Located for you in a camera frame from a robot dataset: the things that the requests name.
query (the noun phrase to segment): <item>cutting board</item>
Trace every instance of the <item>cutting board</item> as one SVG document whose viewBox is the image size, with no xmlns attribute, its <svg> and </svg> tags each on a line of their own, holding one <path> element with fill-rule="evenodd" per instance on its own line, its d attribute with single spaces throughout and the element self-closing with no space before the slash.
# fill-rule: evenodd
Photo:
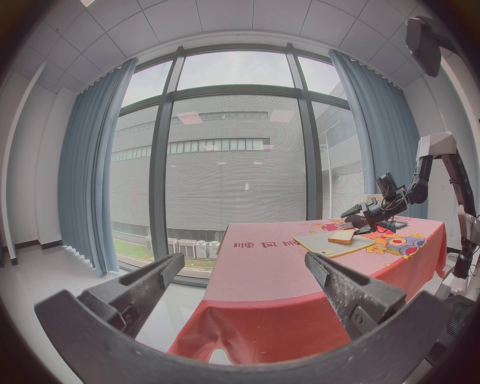
<svg viewBox="0 0 480 384">
<path fill-rule="evenodd" d="M 337 257 L 375 244 L 375 240 L 367 239 L 359 235 L 354 236 L 350 244 L 340 244 L 328 241 L 328 238 L 332 236 L 334 232 L 335 231 L 308 233 L 306 235 L 297 235 L 293 238 L 309 251 L 327 257 Z"/>
</svg>

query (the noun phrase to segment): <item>baseboard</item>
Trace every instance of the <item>baseboard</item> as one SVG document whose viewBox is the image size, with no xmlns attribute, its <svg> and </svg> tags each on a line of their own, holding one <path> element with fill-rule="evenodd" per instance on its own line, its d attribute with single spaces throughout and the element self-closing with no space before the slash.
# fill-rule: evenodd
<svg viewBox="0 0 480 384">
<path fill-rule="evenodd" d="M 42 247 L 42 249 L 48 249 L 48 248 L 52 248 L 52 247 L 57 247 L 59 245 L 62 245 L 63 243 L 61 242 L 61 240 L 57 240 L 57 241 L 52 241 L 50 243 L 46 243 L 46 244 L 40 244 L 40 246 Z"/>
<path fill-rule="evenodd" d="M 24 241 L 23 243 L 15 244 L 15 249 L 31 247 L 32 245 L 40 245 L 40 242 L 38 240 Z"/>
</svg>

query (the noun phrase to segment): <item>air conditioner unit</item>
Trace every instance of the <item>air conditioner unit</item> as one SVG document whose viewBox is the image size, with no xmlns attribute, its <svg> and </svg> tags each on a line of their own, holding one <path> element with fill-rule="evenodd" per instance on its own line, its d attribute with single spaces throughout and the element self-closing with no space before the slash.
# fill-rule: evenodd
<svg viewBox="0 0 480 384">
<path fill-rule="evenodd" d="M 208 245 L 208 252 L 209 252 L 209 257 L 210 260 L 216 260 L 216 253 L 218 251 L 218 247 L 220 246 L 220 243 L 218 241 L 212 241 Z"/>
<path fill-rule="evenodd" d="M 168 239 L 168 254 L 174 254 L 179 252 L 179 242 L 177 239 Z"/>
<path fill-rule="evenodd" d="M 196 245 L 195 240 L 185 240 L 181 239 L 179 240 L 179 251 L 182 252 L 186 258 L 188 259 L 196 259 L 196 253 L 195 253 L 195 245 Z"/>
<path fill-rule="evenodd" d="M 147 247 L 147 252 L 153 253 L 153 245 L 152 245 L 152 237 L 146 236 L 145 237 L 145 245 Z"/>
<path fill-rule="evenodd" d="M 197 245 L 195 245 L 196 253 L 197 253 L 197 259 L 206 259 L 208 256 L 208 245 L 210 243 L 207 243 L 205 240 L 200 240 L 197 242 Z"/>
</svg>

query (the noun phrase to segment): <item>sky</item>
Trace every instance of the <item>sky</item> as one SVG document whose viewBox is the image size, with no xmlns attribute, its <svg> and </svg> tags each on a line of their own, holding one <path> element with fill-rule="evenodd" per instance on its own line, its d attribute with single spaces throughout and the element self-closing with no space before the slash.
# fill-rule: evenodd
<svg viewBox="0 0 480 384">
<path fill-rule="evenodd" d="M 332 65 L 300 57 L 307 86 L 329 94 L 340 81 Z M 171 61 L 133 75 L 122 106 L 162 93 Z M 214 52 L 185 59 L 178 89 L 221 84 L 267 84 L 293 87 L 287 57 L 259 51 Z"/>
</svg>

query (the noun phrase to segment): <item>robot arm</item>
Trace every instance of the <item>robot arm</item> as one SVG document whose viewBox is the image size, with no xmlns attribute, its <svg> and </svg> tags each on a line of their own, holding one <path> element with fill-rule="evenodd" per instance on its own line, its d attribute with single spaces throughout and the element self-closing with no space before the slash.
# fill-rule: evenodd
<svg viewBox="0 0 480 384">
<path fill-rule="evenodd" d="M 441 158 L 450 176 L 458 200 L 458 219 L 462 238 L 462 252 L 454 269 L 454 275 L 465 278 L 468 275 L 473 253 L 480 245 L 480 221 L 476 218 L 475 202 L 467 172 L 456 148 L 456 140 L 450 132 L 422 137 L 417 151 L 417 166 L 407 191 L 397 187 L 390 173 L 377 179 L 376 183 L 384 197 L 382 202 L 371 198 L 345 212 L 342 217 L 363 212 L 370 228 L 377 230 L 377 224 L 388 221 L 404 212 L 408 204 L 421 204 L 427 200 L 428 181 L 432 161 Z"/>
</svg>

